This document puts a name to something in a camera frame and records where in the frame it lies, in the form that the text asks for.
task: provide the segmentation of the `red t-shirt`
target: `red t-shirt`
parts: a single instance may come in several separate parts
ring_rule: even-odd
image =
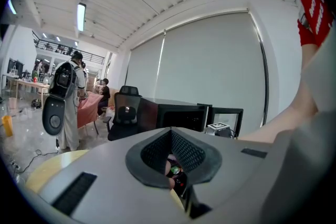
[[[332,26],[333,14],[324,0],[301,0],[304,13],[299,16],[298,27],[301,45],[321,46]]]

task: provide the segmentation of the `person in black shirt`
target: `person in black shirt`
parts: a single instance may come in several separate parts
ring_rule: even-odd
[[[109,84],[109,80],[103,79],[102,81],[103,88],[101,88],[101,90],[99,91],[99,93],[103,95],[103,98],[98,103],[99,116],[103,113],[101,109],[106,108],[109,105],[109,98],[111,97],[111,95],[110,95],[110,89],[109,87],[107,87],[107,84]]]

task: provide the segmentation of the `pink tablecloth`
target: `pink tablecloth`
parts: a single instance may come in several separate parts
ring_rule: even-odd
[[[78,128],[81,128],[97,119],[98,103],[102,98],[103,96],[100,94],[89,92],[89,96],[80,102],[77,112]]]

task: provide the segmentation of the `yellow round table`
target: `yellow round table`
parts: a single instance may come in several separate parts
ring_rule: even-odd
[[[77,160],[79,157],[83,156],[89,150],[83,151],[71,151],[66,152],[55,157],[50,158],[49,160],[42,163],[38,166],[29,176],[26,187],[34,191],[35,193],[39,193],[42,187],[60,170],[67,167],[70,163]],[[176,203],[184,210],[184,207],[181,203],[176,192],[172,189],[170,191],[172,198],[176,201]]]

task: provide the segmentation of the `fluorescent light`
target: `fluorescent light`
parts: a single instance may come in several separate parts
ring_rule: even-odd
[[[81,32],[84,31],[85,10],[86,10],[85,4],[79,3],[77,5],[77,28]]]
[[[12,11],[12,13],[15,15],[15,14],[16,14],[16,11],[15,11],[13,5],[12,5],[12,1],[11,1],[11,0],[8,0],[8,5],[9,5],[9,8],[10,8],[10,10]]]

